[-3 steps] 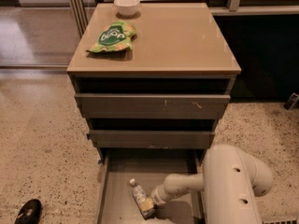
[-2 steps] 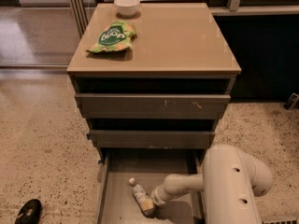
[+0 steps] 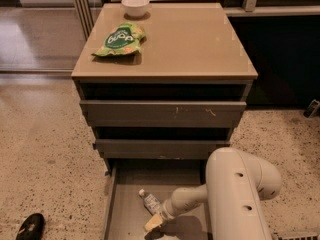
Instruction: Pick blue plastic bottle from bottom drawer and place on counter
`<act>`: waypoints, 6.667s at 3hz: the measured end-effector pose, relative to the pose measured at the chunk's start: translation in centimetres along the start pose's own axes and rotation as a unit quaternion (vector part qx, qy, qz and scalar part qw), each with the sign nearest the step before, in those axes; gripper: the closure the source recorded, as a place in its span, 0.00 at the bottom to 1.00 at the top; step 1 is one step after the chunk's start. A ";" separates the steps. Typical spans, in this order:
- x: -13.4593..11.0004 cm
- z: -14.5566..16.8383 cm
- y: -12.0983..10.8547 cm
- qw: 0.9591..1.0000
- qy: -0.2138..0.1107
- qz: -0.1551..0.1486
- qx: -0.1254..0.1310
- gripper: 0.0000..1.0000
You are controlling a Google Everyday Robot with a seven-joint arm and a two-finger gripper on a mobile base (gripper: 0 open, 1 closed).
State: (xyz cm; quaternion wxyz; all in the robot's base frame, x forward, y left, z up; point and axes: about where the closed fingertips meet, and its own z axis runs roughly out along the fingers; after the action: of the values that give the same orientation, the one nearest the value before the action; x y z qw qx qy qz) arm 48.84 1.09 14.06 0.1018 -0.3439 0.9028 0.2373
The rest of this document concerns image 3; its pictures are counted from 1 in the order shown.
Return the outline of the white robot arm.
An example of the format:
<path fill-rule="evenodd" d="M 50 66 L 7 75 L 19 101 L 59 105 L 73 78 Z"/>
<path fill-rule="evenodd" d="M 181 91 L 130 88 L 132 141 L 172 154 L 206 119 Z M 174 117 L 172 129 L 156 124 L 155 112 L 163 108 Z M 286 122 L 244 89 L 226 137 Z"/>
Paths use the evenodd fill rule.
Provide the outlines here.
<path fill-rule="evenodd" d="M 235 148 L 219 148 L 207 160 L 205 180 L 198 187 L 174 190 L 144 230 L 151 232 L 207 203 L 214 240 L 272 240 L 261 207 L 282 187 L 281 174 L 272 163 Z"/>

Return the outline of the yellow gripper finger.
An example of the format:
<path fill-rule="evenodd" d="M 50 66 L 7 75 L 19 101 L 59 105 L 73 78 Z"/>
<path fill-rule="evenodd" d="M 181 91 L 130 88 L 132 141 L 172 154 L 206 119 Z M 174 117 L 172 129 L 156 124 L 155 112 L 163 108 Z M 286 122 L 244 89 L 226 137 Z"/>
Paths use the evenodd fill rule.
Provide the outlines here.
<path fill-rule="evenodd" d="M 164 220 L 160 214 L 154 214 L 151 219 L 144 225 L 144 230 L 150 232 L 153 229 L 160 227 Z"/>

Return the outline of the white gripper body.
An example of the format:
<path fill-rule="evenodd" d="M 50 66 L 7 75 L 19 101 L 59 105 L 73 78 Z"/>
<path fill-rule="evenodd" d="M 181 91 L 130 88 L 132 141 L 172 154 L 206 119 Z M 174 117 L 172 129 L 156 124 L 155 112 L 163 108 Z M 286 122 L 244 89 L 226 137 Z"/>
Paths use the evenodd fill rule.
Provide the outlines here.
<path fill-rule="evenodd" d="M 161 215 L 165 220 L 173 220 L 179 215 L 179 211 L 174 205 L 171 198 L 166 199 L 162 203 Z"/>

